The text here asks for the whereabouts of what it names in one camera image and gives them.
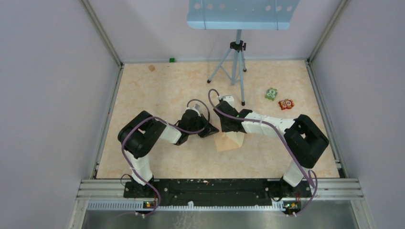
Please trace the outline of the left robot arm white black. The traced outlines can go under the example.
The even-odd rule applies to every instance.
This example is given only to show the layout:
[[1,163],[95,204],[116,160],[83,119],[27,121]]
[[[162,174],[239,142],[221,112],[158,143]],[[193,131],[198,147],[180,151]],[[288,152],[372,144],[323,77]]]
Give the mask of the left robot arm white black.
[[180,146],[190,135],[205,138],[218,132],[219,129],[196,108],[187,108],[174,125],[153,119],[147,111],[139,113],[117,135],[132,172],[131,181],[125,184],[128,190],[124,192],[124,197],[151,198],[157,195],[153,190],[148,154],[159,139]]

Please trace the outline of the peach envelope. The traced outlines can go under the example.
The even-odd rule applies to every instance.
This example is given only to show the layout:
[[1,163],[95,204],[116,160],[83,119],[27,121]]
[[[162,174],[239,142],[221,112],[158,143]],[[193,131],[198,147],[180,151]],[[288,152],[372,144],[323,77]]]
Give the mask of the peach envelope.
[[215,143],[217,152],[236,149],[231,146],[229,139],[225,136],[225,133],[226,132],[220,132],[220,133],[214,134],[213,138],[214,138],[214,143]]

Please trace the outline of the cream paper letter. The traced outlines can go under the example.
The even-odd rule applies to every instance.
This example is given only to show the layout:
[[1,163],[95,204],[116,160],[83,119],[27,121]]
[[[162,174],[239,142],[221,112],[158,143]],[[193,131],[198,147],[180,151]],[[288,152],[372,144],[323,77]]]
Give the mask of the cream paper letter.
[[225,136],[233,148],[240,148],[243,145],[245,133],[243,132],[227,132]]

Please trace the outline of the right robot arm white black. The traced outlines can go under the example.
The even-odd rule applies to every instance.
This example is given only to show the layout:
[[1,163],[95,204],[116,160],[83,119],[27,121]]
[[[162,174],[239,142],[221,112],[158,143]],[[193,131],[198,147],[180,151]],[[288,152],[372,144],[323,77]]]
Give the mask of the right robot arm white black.
[[309,171],[328,147],[329,140],[309,116],[301,114],[295,119],[285,119],[258,114],[249,109],[239,112],[224,99],[214,107],[214,111],[225,133],[258,134],[281,140],[292,158],[281,178],[280,191],[283,195],[294,196],[299,191],[302,179],[314,184]]

